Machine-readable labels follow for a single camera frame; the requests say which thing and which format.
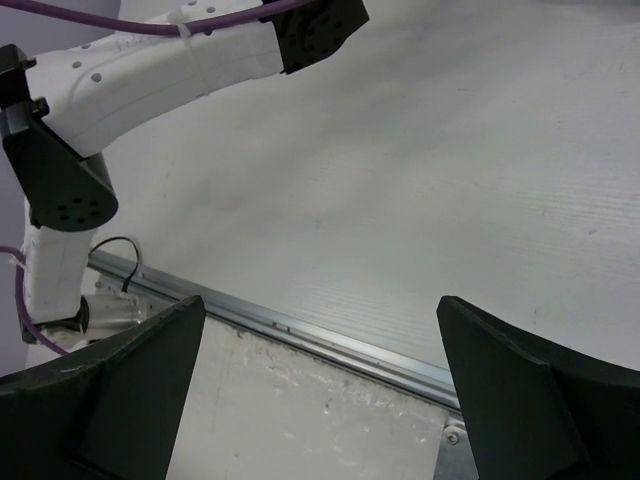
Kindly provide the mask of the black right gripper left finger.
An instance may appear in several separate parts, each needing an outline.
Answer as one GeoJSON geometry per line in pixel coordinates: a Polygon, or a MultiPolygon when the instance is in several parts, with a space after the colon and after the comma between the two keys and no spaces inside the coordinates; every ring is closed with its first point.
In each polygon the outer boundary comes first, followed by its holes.
{"type": "Polygon", "coordinates": [[[186,298],[1,379],[4,479],[163,479],[205,322],[186,298]]]}

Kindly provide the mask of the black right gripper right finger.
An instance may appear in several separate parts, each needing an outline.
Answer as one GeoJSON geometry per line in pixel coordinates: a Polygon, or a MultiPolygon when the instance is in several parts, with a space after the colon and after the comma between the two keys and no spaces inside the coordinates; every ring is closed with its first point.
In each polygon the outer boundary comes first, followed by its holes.
{"type": "Polygon", "coordinates": [[[636,479],[639,374],[455,296],[439,330],[482,479],[636,479]]]}

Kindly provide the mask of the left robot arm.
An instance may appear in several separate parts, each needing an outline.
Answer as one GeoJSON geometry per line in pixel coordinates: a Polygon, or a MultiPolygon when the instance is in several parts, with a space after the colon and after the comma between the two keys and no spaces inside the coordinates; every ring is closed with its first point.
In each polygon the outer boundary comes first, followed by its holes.
{"type": "Polygon", "coordinates": [[[213,92],[319,63],[369,19],[361,1],[191,1],[150,23],[15,8],[108,32],[36,57],[1,49],[1,145],[25,197],[18,318],[24,342],[51,349],[116,330],[98,326],[81,293],[92,239],[118,209],[104,149],[213,92]]]}

